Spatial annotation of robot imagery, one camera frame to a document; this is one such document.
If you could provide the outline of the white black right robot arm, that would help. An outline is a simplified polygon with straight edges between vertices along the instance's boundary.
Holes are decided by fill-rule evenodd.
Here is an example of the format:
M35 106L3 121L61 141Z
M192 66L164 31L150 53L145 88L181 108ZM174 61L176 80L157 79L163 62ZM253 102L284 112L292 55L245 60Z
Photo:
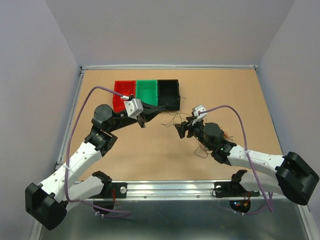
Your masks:
M295 152L272 155L230 142L218 124L184 121L175 124L181 139L196 138L220 164L251 169L230 182L231 192L261 191L284 195L295 204L305 206L320 180L319 175Z

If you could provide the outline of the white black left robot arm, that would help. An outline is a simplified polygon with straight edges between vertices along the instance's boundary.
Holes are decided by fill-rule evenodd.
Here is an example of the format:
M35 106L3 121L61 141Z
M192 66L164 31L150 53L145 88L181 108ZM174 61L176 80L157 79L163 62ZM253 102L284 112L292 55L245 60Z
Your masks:
M114 112L108 104L97 106L90 133L75 153L67 152L60 168L39 184L30 183L25 189L26 212L47 230L56 228L69 210L90 197L110 197L108 208L93 206L93 209L102 217L111 217L116 198L111 177L96 171L87 180L76 181L112 149L118 139L114 131L135 123L144 128L147 122L165 112L163 106L147 104L137 98L126 101L125 107L121 112Z

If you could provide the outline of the green plastic bin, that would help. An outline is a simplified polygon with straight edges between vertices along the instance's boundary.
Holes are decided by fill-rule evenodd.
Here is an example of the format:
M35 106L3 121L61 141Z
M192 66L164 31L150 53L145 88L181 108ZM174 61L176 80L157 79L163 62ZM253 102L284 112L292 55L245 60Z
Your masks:
M150 105L158 105L158 81L152 80L137 80L135 96L142 102Z

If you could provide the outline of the black plastic bin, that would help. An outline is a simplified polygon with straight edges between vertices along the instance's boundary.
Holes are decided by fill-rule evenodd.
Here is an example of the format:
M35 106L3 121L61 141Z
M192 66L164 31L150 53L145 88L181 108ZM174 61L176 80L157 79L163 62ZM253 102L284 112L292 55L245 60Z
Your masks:
M180 110L181 96L177 79L158 79L157 94L159 106L171 112Z

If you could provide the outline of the aluminium front mounting rail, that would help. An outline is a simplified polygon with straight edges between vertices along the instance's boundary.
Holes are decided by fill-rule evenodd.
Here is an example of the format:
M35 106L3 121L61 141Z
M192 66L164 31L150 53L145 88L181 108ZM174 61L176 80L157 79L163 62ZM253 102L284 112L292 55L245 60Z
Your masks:
M110 199L115 193L117 199L174 199L196 196L211 196L213 198L249 198L258 197L257 183L253 177L243 176L242 182L247 184L243 187L236 181L115 181L101 180L97 176L90 176L87 180L75 184L65 182L55 191L57 201L69 199L72 201L86 199Z

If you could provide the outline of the aluminium table edge frame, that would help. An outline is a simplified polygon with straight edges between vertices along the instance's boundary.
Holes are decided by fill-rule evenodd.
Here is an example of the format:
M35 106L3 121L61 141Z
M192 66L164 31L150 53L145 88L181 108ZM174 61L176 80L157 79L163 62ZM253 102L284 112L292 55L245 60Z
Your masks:
M261 87L252 69L181 68L153 65L146 69L90 69L80 82L71 128L70 150L75 152L92 127L94 109L111 104L116 80L178 80L178 114L161 113L141 128L138 124L115 131L117 142L105 157L82 175L85 180L102 171L114 180L226 180L236 166L216 162L201 150L194 138L180 139L174 123L192 108L210 109L206 119L217 123L239 145L252 147L257 132L254 112L262 106Z

